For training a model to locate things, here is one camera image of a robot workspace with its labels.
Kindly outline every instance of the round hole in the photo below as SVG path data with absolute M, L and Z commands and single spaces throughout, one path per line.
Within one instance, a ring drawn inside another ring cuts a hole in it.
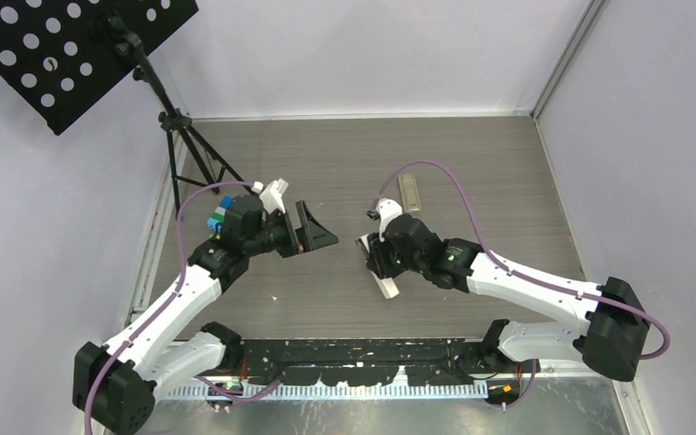
M 59 33 L 61 28 L 63 27 L 60 25 L 60 20 L 57 18 L 46 20 L 46 30 L 48 30 L 50 34 Z
M 23 38 L 23 44 L 25 44 L 25 46 L 30 48 L 31 50 L 35 50 L 36 48 L 38 48 L 39 44 L 38 36 L 36 36 L 35 34 L 26 34 Z
M 1 19 L 7 24 L 17 23 L 17 11 L 13 7 L 2 7 L 1 8 Z
M 63 91 L 66 91 L 66 92 L 72 91 L 74 85 L 75 85 L 75 83 L 73 83 L 73 79 L 69 79 L 69 78 L 64 78 L 60 82 L 60 87 L 63 89 Z
M 82 7 L 76 3 L 68 4 L 68 15 L 70 15 L 71 18 L 78 18 L 82 16 Z
M 4 50 L 0 53 L 0 61 L 4 66 L 12 66 L 17 63 L 17 56 L 9 50 Z
M 79 46 L 76 45 L 76 43 L 65 43 L 63 49 L 65 50 L 65 54 L 69 56 L 75 56 L 79 52 Z
M 92 74 L 92 66 L 91 66 L 89 63 L 87 63 L 87 62 L 82 63 L 82 66 L 79 68 L 79 72 L 80 72 L 84 77 L 88 77 L 89 75 Z
M 35 75 L 28 73 L 20 79 L 20 82 L 26 88 L 33 88 L 38 83 L 38 80 L 35 78 Z
M 54 59 L 53 57 L 47 57 L 43 60 L 43 68 L 49 73 L 52 71 L 57 71 L 57 66 L 57 59 Z
M 44 107 L 54 106 L 54 96 L 50 93 L 45 93 L 43 97 L 41 97 L 41 105 Z

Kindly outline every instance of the metal frame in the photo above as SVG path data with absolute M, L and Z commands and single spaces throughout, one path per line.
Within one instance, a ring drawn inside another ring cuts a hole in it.
M 543 89 L 543 92 L 540 93 L 540 98 L 537 100 L 537 104 L 535 104 L 535 109 L 530 112 L 532 119 L 537 121 L 537 119 L 540 118 L 543 110 L 546 108 L 548 102 L 551 100 L 551 97 L 554 95 L 556 87 L 564 77 L 569 64 L 575 58 L 577 51 L 580 49 L 583 41 L 588 36 L 588 33 L 594 26 L 596 19 L 602 12 L 602 9 L 606 3 L 607 0 L 589 1 L 588 7 L 585 9 L 585 12 L 583 12 L 583 17 L 580 18 L 580 22 L 577 24 L 575 31 L 572 32 L 572 37 L 570 38 L 569 43 L 567 43 L 565 50 L 562 52 L 559 62 L 556 63 L 556 67 L 551 73 L 551 77 L 548 79 L 546 87 Z

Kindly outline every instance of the tripod leg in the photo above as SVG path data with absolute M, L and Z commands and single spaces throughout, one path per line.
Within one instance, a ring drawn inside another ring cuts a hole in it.
M 228 172 L 230 172 L 230 175 L 233 176 L 234 179 L 238 181 L 244 181 L 244 179 L 241 178 L 240 175 L 238 175 L 238 172 L 236 172 L 235 169 L 233 169 L 228 162 L 223 159 L 223 157 L 214 149 L 212 148 L 212 145 L 207 142 L 206 139 L 204 139 L 203 136 L 194 128 L 192 125 L 188 126 L 188 131 L 190 131 L 190 134 L 193 135 L 196 140 L 198 140 L 198 143 L 201 144 L 202 147 L 204 147 L 205 150 L 209 153 L 210 156 L 212 156 L 213 159 L 218 160 L 220 164 L 223 165 L 223 169 L 227 169 Z M 245 189 L 247 192 L 252 193 L 252 189 L 248 186 L 245 186 Z
M 179 213 L 178 164 L 175 160 L 175 141 L 171 131 L 167 131 L 167 145 L 169 146 L 169 170 L 172 173 L 172 193 L 175 195 L 176 218 Z
M 198 165 L 198 170 L 201 171 L 201 175 L 204 176 L 204 179 L 207 181 L 207 184 L 214 184 L 215 180 L 212 177 L 212 173 L 209 172 L 209 168 L 207 168 L 207 163 L 201 158 L 201 154 L 198 153 L 198 150 L 196 149 L 196 144 L 193 142 L 193 139 L 190 138 L 189 133 L 186 131 L 186 129 L 179 129 L 180 136 L 182 136 L 182 139 L 185 141 L 185 146 L 188 147 L 188 151 L 190 151 L 190 155 L 193 156 L 193 160 L 196 161 L 196 164 Z M 220 193 L 219 188 L 213 188 L 212 192 L 217 195 Z

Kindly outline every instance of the white wall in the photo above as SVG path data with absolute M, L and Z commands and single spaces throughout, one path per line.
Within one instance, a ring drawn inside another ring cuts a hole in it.
M 655 433 L 696 433 L 696 2 L 609 2 L 540 126 L 590 277 L 672 333 L 639 367 Z
M 588 0 L 198 0 L 163 46 L 199 117 L 529 112 Z
M 68 435 L 73 356 L 117 332 L 166 162 L 125 79 L 55 137 L 0 77 L 0 434 Z

